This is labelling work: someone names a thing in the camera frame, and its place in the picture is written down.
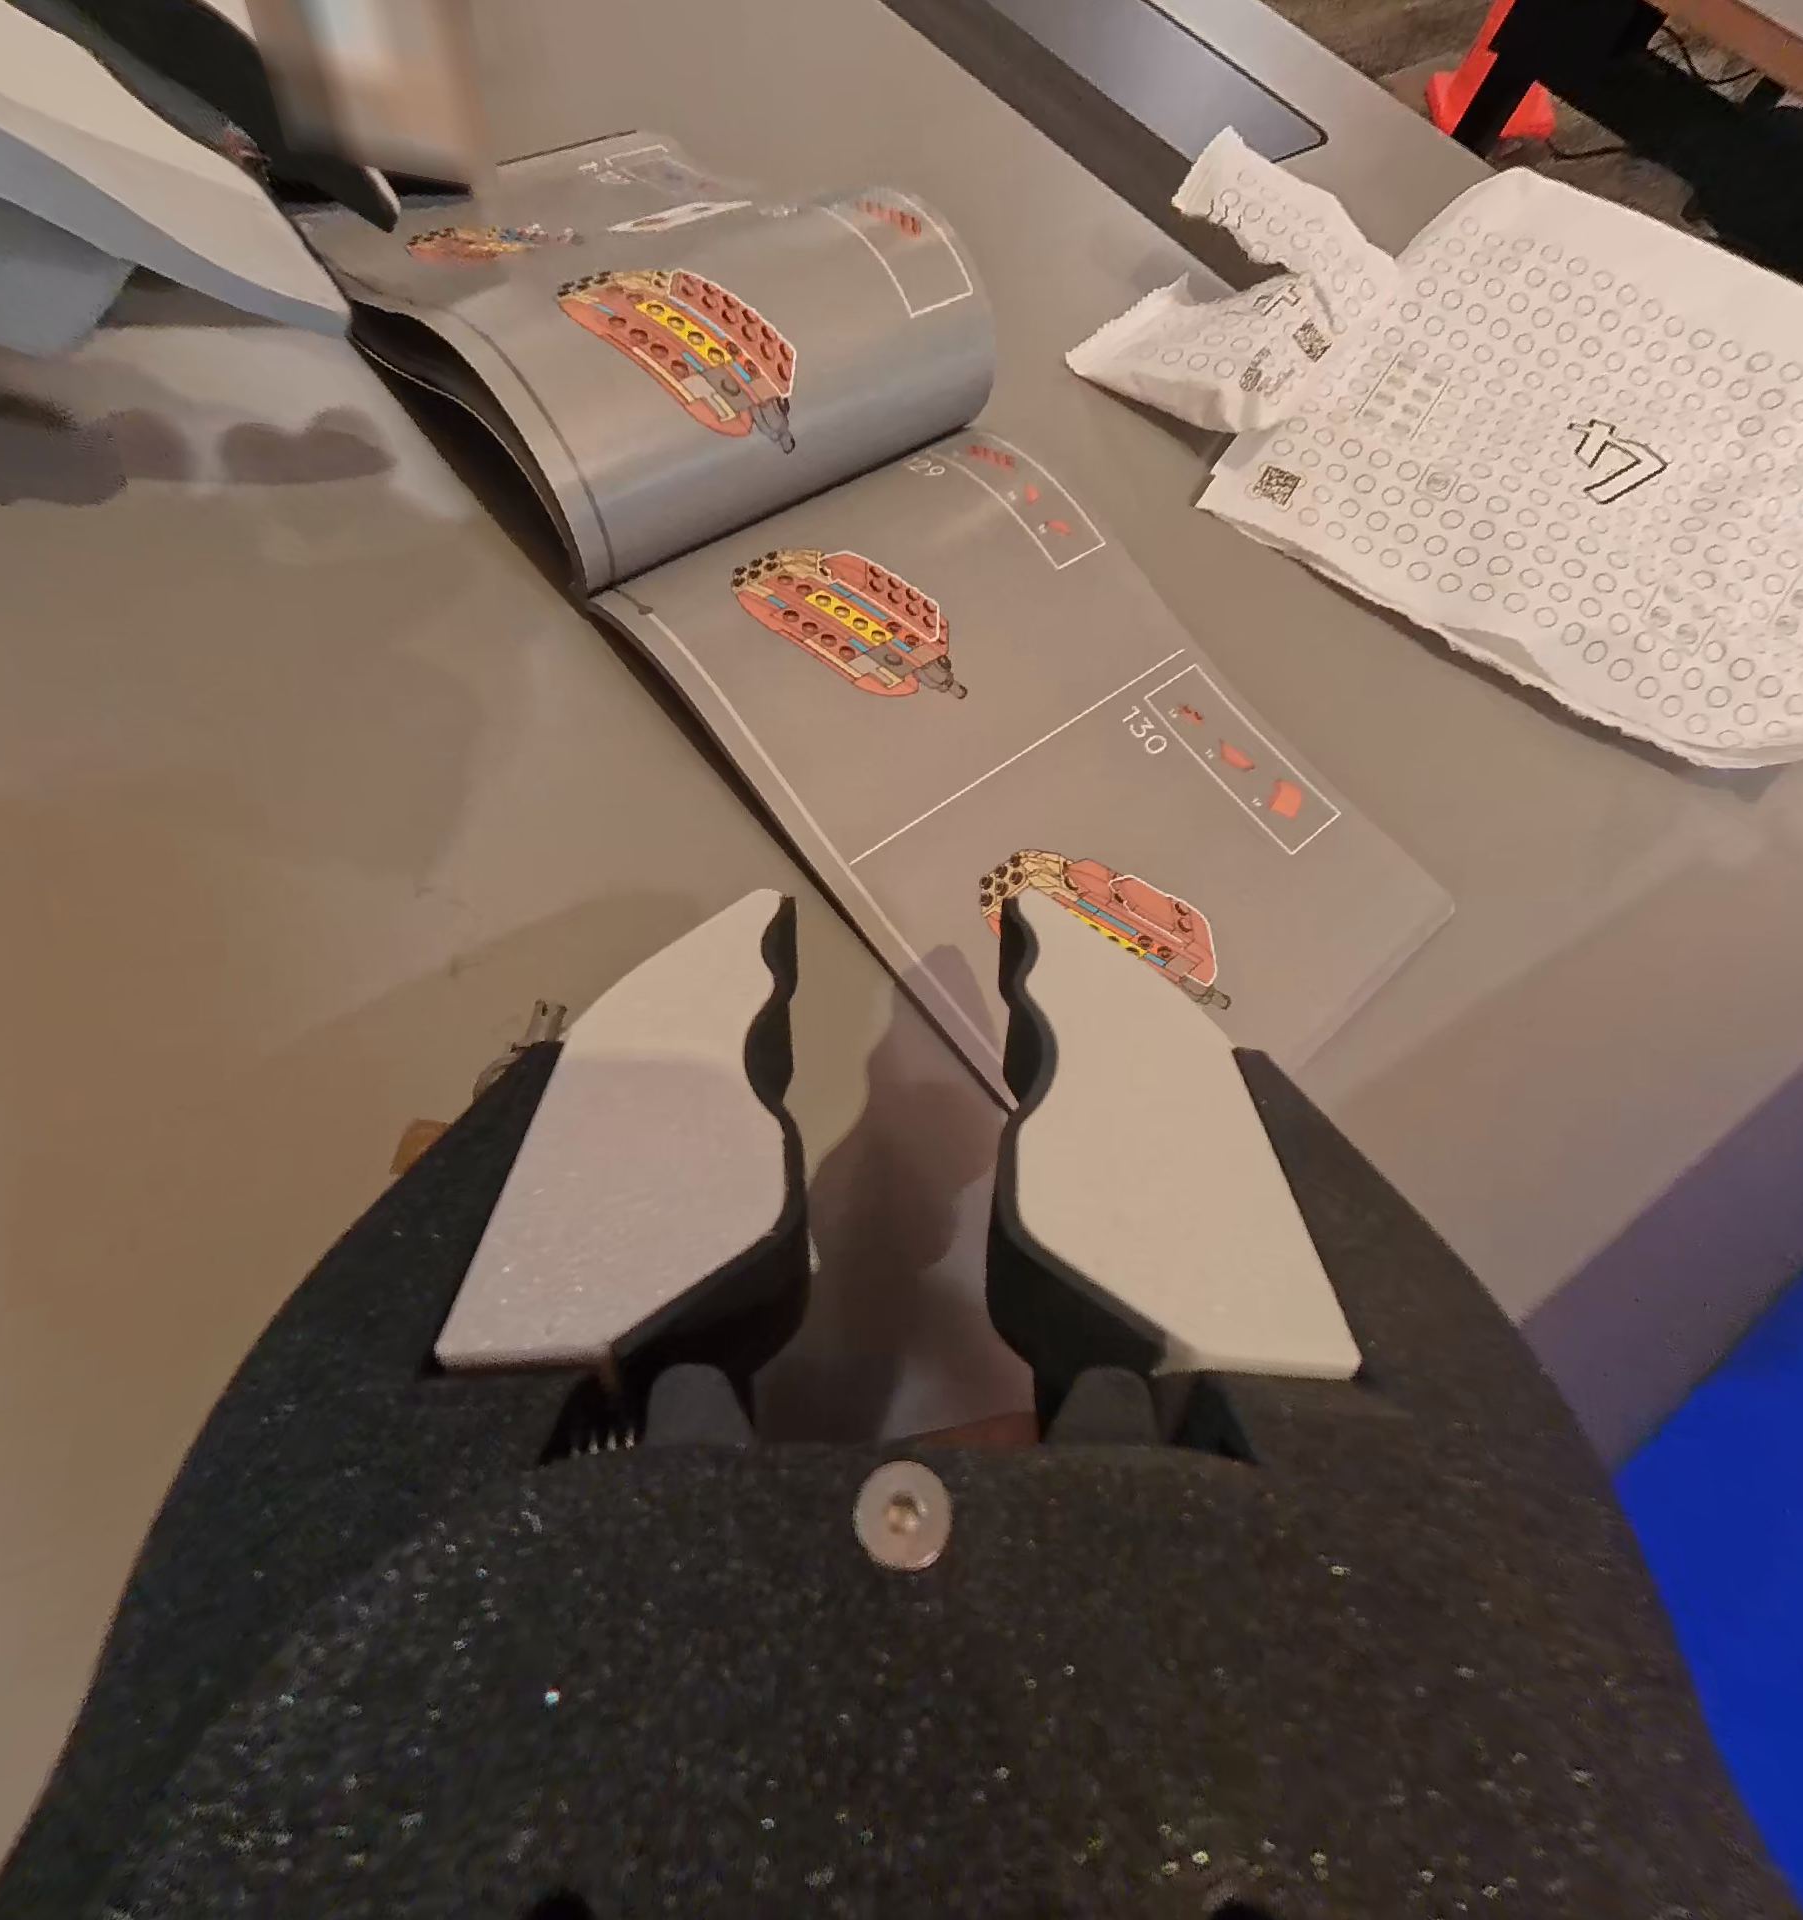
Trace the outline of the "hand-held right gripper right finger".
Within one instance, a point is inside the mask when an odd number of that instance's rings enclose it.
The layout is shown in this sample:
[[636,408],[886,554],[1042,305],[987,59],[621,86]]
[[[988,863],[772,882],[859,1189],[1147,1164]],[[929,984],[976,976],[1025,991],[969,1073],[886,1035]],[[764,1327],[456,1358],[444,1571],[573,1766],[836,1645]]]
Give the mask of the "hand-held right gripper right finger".
[[1010,900],[987,1309],[1036,1380],[1354,1380],[1363,1355],[1222,1023],[1047,896]]

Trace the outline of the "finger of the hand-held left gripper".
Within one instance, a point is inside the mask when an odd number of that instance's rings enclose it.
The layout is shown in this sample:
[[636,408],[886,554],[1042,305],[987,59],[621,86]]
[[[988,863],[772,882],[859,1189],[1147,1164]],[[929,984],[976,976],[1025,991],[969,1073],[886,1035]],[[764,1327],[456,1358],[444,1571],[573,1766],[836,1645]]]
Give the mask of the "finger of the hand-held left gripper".
[[130,264],[0,197],[0,346],[51,355],[84,341]]
[[349,301],[259,180],[13,3],[0,3],[0,197],[243,313],[349,325]]

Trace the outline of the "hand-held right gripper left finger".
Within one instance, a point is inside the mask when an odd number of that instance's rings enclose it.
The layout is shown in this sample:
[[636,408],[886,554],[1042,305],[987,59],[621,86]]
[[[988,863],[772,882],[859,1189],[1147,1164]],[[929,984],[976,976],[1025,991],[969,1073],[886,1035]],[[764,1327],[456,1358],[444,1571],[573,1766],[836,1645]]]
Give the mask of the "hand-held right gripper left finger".
[[571,1021],[436,1335],[444,1372],[756,1373],[792,1340],[809,1284],[795,921],[751,890]]

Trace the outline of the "multicoloured lego build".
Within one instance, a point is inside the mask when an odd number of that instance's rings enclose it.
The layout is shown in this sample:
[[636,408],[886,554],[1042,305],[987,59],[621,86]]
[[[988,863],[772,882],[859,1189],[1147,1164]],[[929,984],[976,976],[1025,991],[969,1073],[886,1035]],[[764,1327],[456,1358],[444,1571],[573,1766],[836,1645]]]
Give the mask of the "multicoloured lego build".
[[411,1118],[401,1137],[394,1142],[390,1155],[390,1177],[405,1176],[413,1164],[423,1156],[433,1142],[455,1123],[458,1112],[471,1108],[481,1095],[495,1087],[505,1073],[518,1063],[518,1059],[530,1053],[543,1043],[556,1043],[563,1037],[563,1030],[568,1021],[568,1007],[560,1002],[550,1002],[538,997],[532,1005],[530,1019],[524,1033],[505,1044],[505,1049],[493,1058],[476,1076],[463,1108],[456,1109],[450,1118]]

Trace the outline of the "grey lego instruction booklet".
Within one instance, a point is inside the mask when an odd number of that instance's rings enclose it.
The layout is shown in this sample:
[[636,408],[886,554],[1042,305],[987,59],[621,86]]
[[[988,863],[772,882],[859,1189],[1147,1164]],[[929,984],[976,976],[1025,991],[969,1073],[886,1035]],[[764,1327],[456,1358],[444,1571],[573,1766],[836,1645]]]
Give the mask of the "grey lego instruction booklet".
[[358,346],[505,447],[592,611],[980,1073],[1007,900],[1289,1065],[1449,919],[985,425],[993,315],[921,197],[759,201],[619,133],[389,230],[293,220]]

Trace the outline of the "blue plastic bin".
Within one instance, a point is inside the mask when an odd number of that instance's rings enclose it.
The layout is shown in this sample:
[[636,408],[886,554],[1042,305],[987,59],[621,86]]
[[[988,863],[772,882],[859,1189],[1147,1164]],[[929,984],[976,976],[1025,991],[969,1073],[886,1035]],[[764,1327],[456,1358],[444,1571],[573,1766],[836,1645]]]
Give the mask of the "blue plastic bin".
[[1710,1730],[1803,1906],[1803,1274],[1616,1489]]

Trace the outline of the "large white paper bag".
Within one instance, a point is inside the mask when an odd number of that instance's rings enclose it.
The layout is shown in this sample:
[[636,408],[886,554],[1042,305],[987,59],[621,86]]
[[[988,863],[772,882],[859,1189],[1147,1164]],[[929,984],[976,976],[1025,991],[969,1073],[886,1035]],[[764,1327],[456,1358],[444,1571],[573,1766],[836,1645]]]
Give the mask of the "large white paper bag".
[[1803,286],[1530,170],[1398,267],[1200,507],[1637,742],[1803,761]]

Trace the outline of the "small white paper bag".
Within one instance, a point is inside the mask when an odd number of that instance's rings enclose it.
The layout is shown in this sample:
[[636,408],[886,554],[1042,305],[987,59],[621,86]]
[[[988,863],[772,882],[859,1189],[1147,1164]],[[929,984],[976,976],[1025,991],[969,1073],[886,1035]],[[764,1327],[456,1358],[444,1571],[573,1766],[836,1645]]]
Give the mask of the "small white paper bag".
[[1064,364],[1174,419],[1229,433],[1277,423],[1399,290],[1394,255],[1333,195],[1260,158],[1232,126],[1199,154],[1172,205],[1223,228],[1250,264],[1276,273],[1223,296],[1199,296],[1177,277],[1104,322]]

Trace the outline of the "dark panel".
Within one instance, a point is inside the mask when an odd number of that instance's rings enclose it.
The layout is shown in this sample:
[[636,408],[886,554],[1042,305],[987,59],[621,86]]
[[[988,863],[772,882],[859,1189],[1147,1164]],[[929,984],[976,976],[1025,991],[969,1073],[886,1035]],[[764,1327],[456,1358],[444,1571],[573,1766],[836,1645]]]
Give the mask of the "dark panel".
[[1326,133],[1153,1],[993,1],[1083,83],[1184,159],[1236,129],[1265,159],[1319,149]]

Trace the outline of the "orange stand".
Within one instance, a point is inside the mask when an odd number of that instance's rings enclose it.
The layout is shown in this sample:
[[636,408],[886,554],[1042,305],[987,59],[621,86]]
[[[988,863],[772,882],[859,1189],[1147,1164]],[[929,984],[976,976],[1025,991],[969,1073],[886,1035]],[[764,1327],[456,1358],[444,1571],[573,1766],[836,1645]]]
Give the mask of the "orange stand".
[[1464,55],[1422,85],[1432,123],[1478,155],[1509,139],[1550,140],[1555,133],[1555,103],[1534,80],[1532,62],[1498,50],[1517,12],[1517,1],[1492,1]]

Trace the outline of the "wooden table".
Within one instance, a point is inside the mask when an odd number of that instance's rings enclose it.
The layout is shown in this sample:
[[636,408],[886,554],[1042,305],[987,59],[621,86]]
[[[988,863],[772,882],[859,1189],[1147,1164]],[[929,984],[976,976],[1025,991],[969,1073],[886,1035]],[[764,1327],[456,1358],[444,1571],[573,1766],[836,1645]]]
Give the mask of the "wooden table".
[[1654,1],[1654,7],[1803,98],[1803,1]]

